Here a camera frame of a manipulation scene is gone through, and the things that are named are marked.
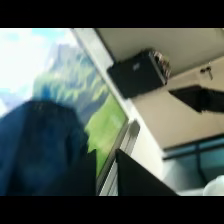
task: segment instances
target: dark blue clothing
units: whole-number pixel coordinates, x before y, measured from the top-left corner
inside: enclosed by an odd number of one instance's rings
[[[0,195],[32,195],[87,154],[88,135],[70,108],[29,101],[0,119]]]

